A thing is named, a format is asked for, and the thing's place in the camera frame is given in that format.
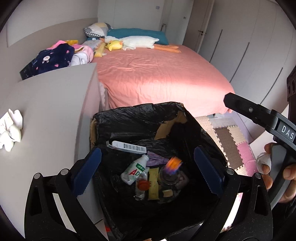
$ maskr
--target plush toy head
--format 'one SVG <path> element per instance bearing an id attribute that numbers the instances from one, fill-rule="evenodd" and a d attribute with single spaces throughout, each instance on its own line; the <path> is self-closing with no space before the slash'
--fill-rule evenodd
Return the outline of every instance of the plush toy head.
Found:
<path id="1" fill-rule="evenodd" d="M 122 49 L 122 47 L 123 47 L 123 42 L 118 40 L 110 41 L 110 43 L 107 44 L 106 46 L 106 48 L 109 49 L 109 51 L 119 50 L 119 49 Z"/>

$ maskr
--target finger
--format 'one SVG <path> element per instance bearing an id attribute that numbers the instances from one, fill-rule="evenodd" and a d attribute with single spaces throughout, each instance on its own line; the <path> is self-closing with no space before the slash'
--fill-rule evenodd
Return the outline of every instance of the finger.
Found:
<path id="1" fill-rule="evenodd" d="M 270 172 L 270 168 L 268 165 L 262 164 L 263 174 L 268 174 Z"/>
<path id="2" fill-rule="evenodd" d="M 273 183 L 271 176 L 264 174 L 262 175 L 262 178 L 265 183 L 266 189 L 270 189 Z"/>
<path id="3" fill-rule="evenodd" d="M 290 185 L 288 186 L 287 190 L 279 200 L 279 202 L 281 203 L 290 202 L 295 197 L 295 195 L 296 195 L 296 179 L 293 179 Z"/>
<path id="4" fill-rule="evenodd" d="M 286 180 L 293 180 L 296 177 L 296 164 L 288 166 L 283 171 L 283 178 Z"/>
<path id="5" fill-rule="evenodd" d="M 264 150 L 265 150 L 268 154 L 271 153 L 271 147 L 272 147 L 273 144 L 274 144 L 274 143 L 268 143 L 268 144 L 266 144 L 266 145 L 264 146 Z"/>

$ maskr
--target orange bottle cap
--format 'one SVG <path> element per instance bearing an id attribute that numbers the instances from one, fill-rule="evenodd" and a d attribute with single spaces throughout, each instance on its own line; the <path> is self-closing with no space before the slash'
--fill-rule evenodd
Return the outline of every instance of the orange bottle cap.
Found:
<path id="1" fill-rule="evenodd" d="M 148 181 L 141 180 L 138 182 L 138 188 L 141 191 L 147 191 L 149 187 L 150 187 L 150 183 Z"/>

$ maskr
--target metal screw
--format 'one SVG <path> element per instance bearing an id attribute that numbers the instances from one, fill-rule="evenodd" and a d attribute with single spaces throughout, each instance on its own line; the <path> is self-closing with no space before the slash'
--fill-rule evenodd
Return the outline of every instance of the metal screw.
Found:
<path id="1" fill-rule="evenodd" d="M 229 175 L 233 175 L 233 174 L 234 174 L 234 170 L 231 169 L 231 168 L 228 168 L 228 169 L 226 170 L 226 172 L 227 172 Z"/>
<path id="2" fill-rule="evenodd" d="M 34 175 L 34 178 L 35 178 L 35 179 L 38 179 L 40 176 L 41 176 L 40 173 L 36 173 L 36 174 Z"/>
<path id="3" fill-rule="evenodd" d="M 68 172 L 69 172 L 68 169 L 63 169 L 63 170 L 61 170 L 61 174 L 62 174 L 63 176 L 67 175 Z"/>
<path id="4" fill-rule="evenodd" d="M 256 173 L 255 173 L 255 177 L 256 177 L 257 179 L 261 179 L 261 174 L 258 173 L 258 172 L 256 172 Z"/>

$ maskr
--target pink bedsheet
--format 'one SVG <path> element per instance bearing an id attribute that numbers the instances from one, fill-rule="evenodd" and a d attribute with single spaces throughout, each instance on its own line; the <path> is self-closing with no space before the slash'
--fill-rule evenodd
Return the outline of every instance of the pink bedsheet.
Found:
<path id="1" fill-rule="evenodd" d="M 203 57 L 180 46 L 175 54 L 154 49 L 106 52 L 97 62 L 99 81 L 108 89 L 111 108 L 180 102 L 194 116 L 229 111 L 228 80 Z"/>

